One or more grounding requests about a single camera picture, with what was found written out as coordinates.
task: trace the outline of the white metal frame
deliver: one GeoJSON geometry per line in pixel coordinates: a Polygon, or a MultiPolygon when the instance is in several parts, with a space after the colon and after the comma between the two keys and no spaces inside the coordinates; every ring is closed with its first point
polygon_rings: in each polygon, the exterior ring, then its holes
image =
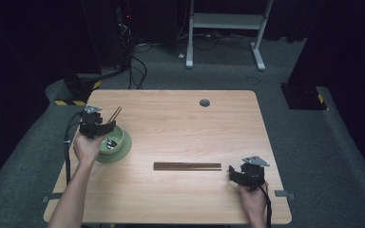
{"type": "Polygon", "coordinates": [[[215,28],[215,29],[254,29],[258,30],[257,40],[251,43],[254,57],[257,62],[259,71],[265,70],[265,64],[259,52],[260,41],[268,22],[269,12],[271,11],[274,0],[267,0],[266,9],[263,15],[246,15],[246,14],[220,14],[220,13],[195,13],[194,2],[191,0],[189,15],[189,34],[188,47],[186,51],[187,68],[194,66],[194,49],[193,49],[193,32],[194,28],[215,28]]]}

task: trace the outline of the hole in table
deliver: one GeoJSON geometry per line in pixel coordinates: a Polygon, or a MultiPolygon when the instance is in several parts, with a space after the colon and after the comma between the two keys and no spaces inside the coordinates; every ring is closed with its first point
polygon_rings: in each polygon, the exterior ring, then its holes
{"type": "Polygon", "coordinates": [[[208,106],[210,106],[210,102],[207,99],[202,99],[202,100],[200,100],[200,105],[202,107],[208,107],[208,106]]]}

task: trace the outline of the human hand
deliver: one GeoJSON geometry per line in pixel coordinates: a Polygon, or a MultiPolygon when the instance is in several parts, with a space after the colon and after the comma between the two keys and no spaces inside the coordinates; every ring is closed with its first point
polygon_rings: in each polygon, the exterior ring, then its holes
{"type": "Polygon", "coordinates": [[[73,150],[80,164],[92,164],[96,161],[100,152],[100,144],[106,138],[106,135],[99,136],[94,140],[86,138],[77,132],[73,141],[73,150]]]}
{"type": "MultiPolygon", "coordinates": [[[[265,182],[261,186],[266,193],[268,193],[268,183],[265,182]]],[[[262,190],[257,187],[256,190],[250,192],[246,187],[239,185],[242,207],[244,208],[245,213],[250,219],[251,227],[259,228],[265,227],[265,207],[266,207],[266,199],[263,195],[262,190]]]]}

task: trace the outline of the chopsticks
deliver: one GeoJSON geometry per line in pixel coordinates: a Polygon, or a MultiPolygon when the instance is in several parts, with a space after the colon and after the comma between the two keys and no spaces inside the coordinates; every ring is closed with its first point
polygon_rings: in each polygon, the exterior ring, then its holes
{"type": "Polygon", "coordinates": [[[221,163],[155,161],[153,170],[221,171],[221,163]]]}
{"type": "Polygon", "coordinates": [[[115,118],[117,118],[118,114],[120,114],[121,110],[123,110],[120,106],[117,108],[117,110],[115,110],[114,114],[112,114],[112,116],[109,118],[108,120],[108,124],[112,121],[115,120],[115,118]]]}

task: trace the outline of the black curtain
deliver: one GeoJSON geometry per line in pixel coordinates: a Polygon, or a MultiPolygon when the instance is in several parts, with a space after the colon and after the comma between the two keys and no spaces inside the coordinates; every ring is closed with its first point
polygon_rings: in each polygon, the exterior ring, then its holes
{"type": "Polygon", "coordinates": [[[43,1],[0,0],[0,169],[62,79],[43,1]]]}
{"type": "Polygon", "coordinates": [[[287,85],[327,86],[365,158],[365,1],[326,1],[287,85]]]}
{"type": "Polygon", "coordinates": [[[275,0],[264,38],[289,42],[308,38],[325,0],[275,0]]]}

